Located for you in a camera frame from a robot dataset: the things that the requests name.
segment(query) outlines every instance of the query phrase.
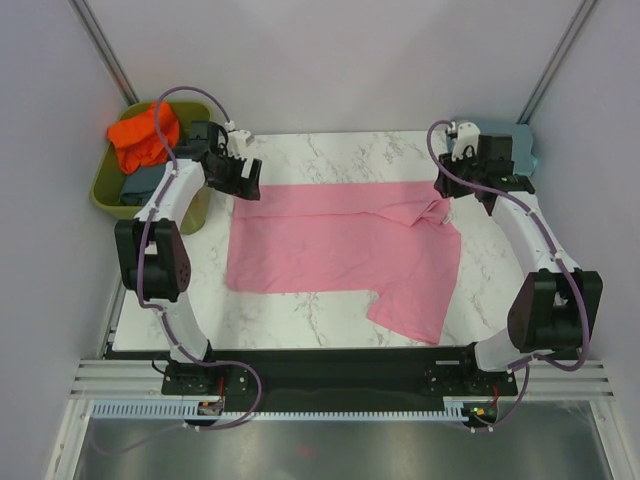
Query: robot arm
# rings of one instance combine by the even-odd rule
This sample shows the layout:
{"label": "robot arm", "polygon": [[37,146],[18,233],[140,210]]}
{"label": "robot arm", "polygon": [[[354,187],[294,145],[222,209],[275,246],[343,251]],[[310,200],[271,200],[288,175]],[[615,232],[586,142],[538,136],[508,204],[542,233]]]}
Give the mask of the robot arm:
{"label": "robot arm", "polygon": [[454,141],[451,153],[440,156],[440,163],[458,178],[508,192],[535,212],[534,222],[512,200],[478,191],[455,182],[442,171],[435,187],[443,197],[459,198],[475,193],[487,213],[507,236],[525,281],[509,311],[507,328],[475,345],[475,361],[481,371],[504,371],[533,354],[575,349],[582,346],[582,322],[564,272],[550,252],[549,239],[561,252],[564,266],[573,277],[588,318],[589,335],[593,331],[602,294],[597,272],[585,272],[564,253],[540,212],[535,190],[527,177],[513,174],[510,136],[482,135],[473,123],[463,123],[447,132]]}
{"label": "robot arm", "polygon": [[[174,150],[178,168],[174,169],[172,162],[168,162],[160,186],[144,208],[133,220],[120,220],[115,228],[122,281],[127,289],[136,290],[143,229],[152,216],[146,247],[155,244],[156,251],[145,251],[143,297],[164,309],[181,346],[199,360],[205,358],[210,346],[198,326],[186,292],[191,264],[179,225],[193,197],[204,186],[247,200],[260,199],[262,162],[246,158],[251,139],[251,134],[244,130],[227,133],[213,122],[193,122],[189,140]],[[161,324],[167,338],[171,338],[165,323]],[[172,359],[190,362],[178,346],[171,341],[169,345]]]}

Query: white marble table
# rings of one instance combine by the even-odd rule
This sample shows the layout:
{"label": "white marble table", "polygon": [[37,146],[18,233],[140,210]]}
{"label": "white marble table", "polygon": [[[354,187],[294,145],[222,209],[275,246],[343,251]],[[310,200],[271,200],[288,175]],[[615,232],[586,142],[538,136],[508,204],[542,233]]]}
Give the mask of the white marble table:
{"label": "white marble table", "polygon": [[[258,136],[263,185],[433,180],[424,132]],[[435,144],[444,150],[442,139]],[[226,256],[233,199],[214,193],[199,232],[184,237],[192,264],[189,297],[214,349],[356,348],[412,346],[419,342],[367,320],[375,294],[367,291],[260,295],[229,291]],[[452,201],[462,234],[458,281],[440,345],[465,345],[506,325],[523,276],[506,237],[473,198]],[[159,321],[127,292],[115,351],[168,349]]]}

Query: metal frame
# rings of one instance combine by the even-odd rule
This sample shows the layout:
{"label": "metal frame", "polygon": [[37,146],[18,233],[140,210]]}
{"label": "metal frame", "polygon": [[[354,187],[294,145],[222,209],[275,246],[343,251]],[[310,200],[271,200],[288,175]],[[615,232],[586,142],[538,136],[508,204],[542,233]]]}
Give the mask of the metal frame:
{"label": "metal frame", "polygon": [[567,54],[571,47],[576,42],[578,35],[582,32],[582,29],[587,23],[587,20],[591,17],[591,14],[595,10],[599,0],[582,0],[575,14],[571,18],[567,29],[565,30],[560,42],[556,46],[551,58],[547,62],[547,65],[540,75],[536,86],[533,88],[533,92],[529,96],[527,104],[522,109],[522,113],[518,117],[518,123],[528,124],[533,118],[533,115],[538,110],[542,99],[546,95],[551,83],[556,78],[560,67],[564,64]]}
{"label": "metal frame", "polygon": [[126,292],[127,290],[122,284],[120,272],[118,271],[114,275],[114,287],[111,290],[111,298],[107,304],[106,315],[102,322],[103,328],[101,332],[103,333],[98,343],[98,348],[95,351],[95,358],[103,358],[109,350],[110,345],[113,345]]}
{"label": "metal frame", "polygon": [[[157,364],[160,368],[166,366],[164,361],[158,361]],[[83,360],[73,383],[46,479],[73,478],[80,461],[88,423],[97,402],[121,399],[144,400],[147,404],[163,404],[167,401],[189,403],[217,399],[217,397],[163,396],[162,381],[162,376],[151,368],[148,361]],[[521,385],[522,381],[523,373],[516,373],[516,382]],[[490,397],[445,398],[445,401],[453,402],[453,405],[456,402],[473,403],[490,400]],[[637,465],[634,463],[635,457],[629,448],[630,443],[602,362],[588,361],[583,369],[572,374],[562,372],[544,362],[532,362],[529,390],[523,401],[552,403],[588,401],[613,478],[615,480],[640,479]],[[264,419],[269,420],[272,417],[272,415],[265,415]],[[304,420],[305,416],[289,416],[289,419],[297,418]]]}

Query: pink shirt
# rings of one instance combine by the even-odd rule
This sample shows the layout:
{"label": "pink shirt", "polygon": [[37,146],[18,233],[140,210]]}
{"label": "pink shirt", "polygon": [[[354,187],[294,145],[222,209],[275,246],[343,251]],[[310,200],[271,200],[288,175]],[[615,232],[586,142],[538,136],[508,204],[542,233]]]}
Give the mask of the pink shirt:
{"label": "pink shirt", "polygon": [[261,187],[236,200],[227,285],[257,293],[373,290],[367,318],[437,344],[460,262],[433,182]]}

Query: gray wall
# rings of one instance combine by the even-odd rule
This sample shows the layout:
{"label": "gray wall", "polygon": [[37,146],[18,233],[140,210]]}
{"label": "gray wall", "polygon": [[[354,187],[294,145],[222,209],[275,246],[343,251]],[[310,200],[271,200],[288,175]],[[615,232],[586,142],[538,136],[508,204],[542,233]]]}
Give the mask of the gray wall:
{"label": "gray wall", "polygon": [[189,83],[243,128],[291,133],[515,120],[580,1],[88,3],[141,98]]}
{"label": "gray wall", "polygon": [[116,266],[88,191],[124,106],[65,0],[0,14],[0,469],[44,475]]}
{"label": "gray wall", "polygon": [[545,215],[604,278],[593,352],[640,452],[640,3],[600,2],[533,119]]}

